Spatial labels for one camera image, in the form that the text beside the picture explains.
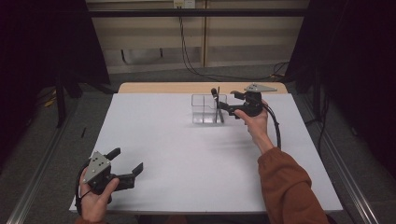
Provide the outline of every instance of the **wall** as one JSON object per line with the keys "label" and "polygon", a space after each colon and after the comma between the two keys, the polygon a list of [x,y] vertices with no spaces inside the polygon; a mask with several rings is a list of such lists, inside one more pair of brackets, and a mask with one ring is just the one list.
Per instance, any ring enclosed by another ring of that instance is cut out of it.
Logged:
{"label": "wall", "polygon": [[[204,1],[196,8],[307,8],[309,1]],[[87,0],[89,9],[173,8],[173,1]],[[93,18],[107,70],[126,73],[184,67],[178,18]],[[290,59],[303,18],[183,18],[194,67],[271,64]],[[120,50],[124,50],[124,63]]]}

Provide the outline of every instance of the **electrical outlet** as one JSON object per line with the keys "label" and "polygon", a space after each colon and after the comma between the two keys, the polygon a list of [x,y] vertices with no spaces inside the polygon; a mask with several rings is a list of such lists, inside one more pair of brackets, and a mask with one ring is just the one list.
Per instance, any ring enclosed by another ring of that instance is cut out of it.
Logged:
{"label": "electrical outlet", "polygon": [[184,8],[195,8],[195,0],[184,0]]}
{"label": "electrical outlet", "polygon": [[174,8],[184,8],[184,0],[174,0]]}

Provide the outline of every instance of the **power cord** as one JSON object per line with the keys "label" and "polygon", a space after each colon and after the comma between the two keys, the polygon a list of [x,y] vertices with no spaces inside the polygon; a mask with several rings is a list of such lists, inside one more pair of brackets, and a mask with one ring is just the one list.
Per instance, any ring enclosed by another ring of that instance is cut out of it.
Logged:
{"label": "power cord", "polygon": [[270,77],[274,77],[273,82],[276,82],[276,78],[283,78],[284,75],[279,74],[279,70],[282,69],[283,66],[285,66],[286,64],[289,64],[289,62],[284,62],[284,63],[277,63],[274,65],[274,73],[270,76]]}
{"label": "power cord", "polygon": [[84,195],[82,195],[81,197],[79,197],[79,179],[80,179],[80,177],[81,177],[82,172],[84,171],[84,169],[85,169],[86,167],[88,167],[88,165],[90,164],[90,161],[91,161],[91,160],[85,161],[85,163],[81,166],[81,168],[80,168],[79,171],[78,171],[78,175],[77,175],[77,179],[76,179],[76,185],[75,185],[76,204],[75,204],[75,206],[76,206],[76,208],[77,208],[77,212],[78,212],[79,215],[82,214],[82,211],[81,211],[81,210],[82,210],[82,209],[81,209],[81,201],[82,201],[82,198],[86,195],[86,194],[84,194]]}
{"label": "power cord", "polygon": [[321,156],[321,139],[324,134],[324,129],[326,128],[326,117],[327,117],[327,112],[329,111],[329,106],[330,106],[330,96],[327,92],[324,93],[324,100],[323,100],[323,107],[320,112],[321,116],[321,122],[322,122],[322,128],[320,130],[320,135],[318,139],[318,154],[320,156],[320,159],[322,159]]}
{"label": "power cord", "polygon": [[234,78],[234,79],[240,79],[240,80],[246,80],[246,81],[262,81],[262,80],[265,80],[265,79],[273,77],[273,76],[268,76],[268,77],[263,77],[263,78],[248,78],[248,77],[230,77],[230,76],[223,76],[223,75],[210,75],[210,74],[209,75],[203,75],[203,74],[200,74],[191,65],[189,54],[187,53],[186,41],[185,41],[185,38],[184,38],[183,19],[181,17],[179,17],[178,19],[179,19],[179,24],[180,24],[181,52],[182,52],[182,55],[183,55],[183,62],[184,62],[184,65],[186,66],[187,70],[189,72],[191,72],[192,74],[195,74],[196,76],[199,76],[199,77],[209,78],[209,79],[217,81],[217,82],[221,82],[221,80],[216,79],[215,77],[228,77],[228,78]]}
{"label": "power cord", "polygon": [[247,100],[249,100],[250,102],[254,102],[257,105],[261,105],[267,112],[268,114],[270,114],[271,118],[274,121],[274,125],[275,125],[275,131],[276,131],[276,146],[281,148],[281,140],[280,140],[280,130],[279,130],[279,123],[276,120],[276,116],[275,113],[273,111],[273,109],[269,106],[264,104],[263,102],[258,101],[257,99],[255,99],[254,97],[250,97],[245,95],[245,98]]}

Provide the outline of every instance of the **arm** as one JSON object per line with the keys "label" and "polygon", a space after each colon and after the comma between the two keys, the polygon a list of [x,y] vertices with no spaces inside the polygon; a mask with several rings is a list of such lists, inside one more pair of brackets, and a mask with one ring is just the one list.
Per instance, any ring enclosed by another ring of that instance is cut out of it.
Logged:
{"label": "arm", "polygon": [[290,155],[274,147],[268,137],[267,112],[263,110],[251,118],[236,110],[235,115],[245,122],[253,142],[262,153],[258,159],[259,174],[262,197],[271,223],[328,223],[311,190],[307,172]]}
{"label": "arm", "polygon": [[116,189],[120,181],[117,178],[112,179],[106,186],[101,195],[91,192],[88,184],[84,184],[83,176],[87,172],[87,168],[82,172],[79,180],[80,195],[85,195],[81,201],[82,215],[79,217],[75,224],[105,224],[104,219],[107,209],[107,201],[111,193]]}

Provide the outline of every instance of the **wire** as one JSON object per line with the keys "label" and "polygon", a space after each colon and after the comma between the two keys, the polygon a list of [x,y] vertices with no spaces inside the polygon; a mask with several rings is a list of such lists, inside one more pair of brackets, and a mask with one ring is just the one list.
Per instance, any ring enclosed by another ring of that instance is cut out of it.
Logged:
{"label": "wire", "polygon": [[246,96],[246,95],[245,95],[245,98],[246,98],[246,99],[249,99],[250,101],[254,102],[255,104],[262,105],[262,107],[268,112],[268,114],[270,114],[271,118],[272,118],[273,121],[274,121],[274,125],[275,125],[275,131],[276,131],[276,146],[279,147],[279,148],[281,148],[282,146],[281,146],[281,139],[280,139],[279,123],[278,123],[277,120],[276,120],[276,116],[275,116],[275,113],[274,113],[273,109],[272,109],[269,105],[263,104],[262,102],[260,102],[260,101],[258,101],[258,100],[256,100],[256,99],[254,99],[253,97],[250,97],[250,96]]}
{"label": "wire", "polygon": [[285,66],[285,64],[288,64],[289,62],[284,62],[284,63],[277,63],[276,65],[274,65],[274,75],[279,75],[277,72],[279,72],[280,69],[282,69],[283,66]]}
{"label": "wire", "polygon": [[75,185],[75,193],[76,193],[76,204],[75,204],[75,206],[76,206],[76,208],[77,208],[77,211],[78,211],[78,214],[79,215],[81,215],[81,200],[82,200],[82,198],[88,193],[86,193],[86,194],[84,194],[82,197],[79,197],[79,180],[80,180],[80,178],[81,178],[81,175],[82,175],[82,172],[84,171],[84,169],[90,164],[90,159],[88,159],[82,166],[81,166],[81,168],[79,169],[79,171],[78,171],[78,175],[77,175],[77,179],[76,179],[76,185]]}
{"label": "wire", "polygon": [[92,191],[92,189],[88,190],[88,192],[86,192],[84,195],[82,195],[82,196],[80,197],[80,199],[82,200],[82,198],[85,197],[85,195],[87,195],[87,194],[90,193],[91,191]]}
{"label": "wire", "polygon": [[268,76],[268,77],[263,77],[263,78],[249,78],[249,77],[230,77],[230,76],[223,76],[223,75],[203,75],[200,74],[199,72],[197,72],[193,66],[191,65],[190,62],[190,58],[189,58],[189,54],[187,53],[187,46],[186,46],[186,40],[184,38],[184,26],[183,26],[183,19],[181,17],[178,18],[179,20],[179,25],[180,25],[180,36],[181,36],[181,53],[183,56],[183,63],[186,66],[187,70],[193,74],[195,74],[196,76],[199,77],[205,77],[205,78],[209,78],[211,80],[220,82],[220,80],[214,78],[214,77],[228,77],[228,78],[234,78],[234,79],[240,79],[240,80],[247,80],[247,81],[261,81],[261,80],[265,80],[268,78],[271,78],[272,76]]}
{"label": "wire", "polygon": [[320,119],[311,119],[309,121],[304,122],[304,124],[306,127],[308,127],[309,125],[313,124],[316,121],[320,121]]}
{"label": "wire", "polygon": [[321,147],[320,147],[321,139],[323,137],[324,129],[326,127],[326,116],[327,116],[327,112],[329,111],[329,106],[330,106],[330,96],[327,92],[325,92],[323,107],[320,112],[320,117],[322,120],[322,128],[320,130],[320,135],[319,135],[319,139],[318,139],[318,154],[319,154],[320,158],[321,158]]}

